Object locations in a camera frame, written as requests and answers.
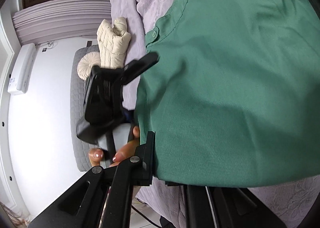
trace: quilted headboard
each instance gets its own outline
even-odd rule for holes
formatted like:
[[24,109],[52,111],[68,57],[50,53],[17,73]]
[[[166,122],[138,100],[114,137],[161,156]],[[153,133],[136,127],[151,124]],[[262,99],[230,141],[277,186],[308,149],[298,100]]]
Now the quilted headboard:
[[90,52],[99,52],[99,46],[93,45],[79,49],[75,53],[71,71],[70,86],[70,117],[73,151],[76,157],[77,167],[80,171],[88,171],[92,168],[88,153],[91,148],[96,146],[85,143],[76,136],[76,124],[83,116],[84,88],[85,81],[81,80],[77,73],[77,66],[83,56]]

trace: curtain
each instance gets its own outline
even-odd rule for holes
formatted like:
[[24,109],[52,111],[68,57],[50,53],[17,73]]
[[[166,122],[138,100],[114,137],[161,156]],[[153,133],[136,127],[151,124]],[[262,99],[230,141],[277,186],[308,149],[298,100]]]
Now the curtain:
[[51,0],[18,11],[12,17],[21,45],[96,36],[103,19],[112,22],[109,0]]

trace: round pleated cushion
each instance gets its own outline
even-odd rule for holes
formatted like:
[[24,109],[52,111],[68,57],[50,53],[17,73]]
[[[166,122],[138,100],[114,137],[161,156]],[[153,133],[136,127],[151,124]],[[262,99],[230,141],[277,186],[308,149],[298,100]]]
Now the round pleated cushion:
[[101,60],[99,52],[91,52],[86,54],[84,57],[82,57],[77,67],[79,77],[86,81],[90,75],[92,66],[100,66],[100,64]]

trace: air conditioner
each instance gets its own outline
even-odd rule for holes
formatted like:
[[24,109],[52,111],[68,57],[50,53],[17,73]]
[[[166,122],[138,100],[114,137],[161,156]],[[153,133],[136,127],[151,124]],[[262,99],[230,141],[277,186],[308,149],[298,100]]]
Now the air conditioner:
[[15,95],[26,92],[28,79],[31,73],[31,65],[35,56],[35,44],[31,43],[21,47],[11,73],[8,93]]

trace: cream puffer jacket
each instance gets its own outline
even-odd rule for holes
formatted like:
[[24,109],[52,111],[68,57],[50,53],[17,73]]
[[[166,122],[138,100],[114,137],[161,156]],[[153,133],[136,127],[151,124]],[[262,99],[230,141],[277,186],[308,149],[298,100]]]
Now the cream puffer jacket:
[[118,17],[113,22],[114,27],[104,19],[97,31],[100,49],[101,68],[122,68],[126,51],[131,39],[127,22],[124,17]]

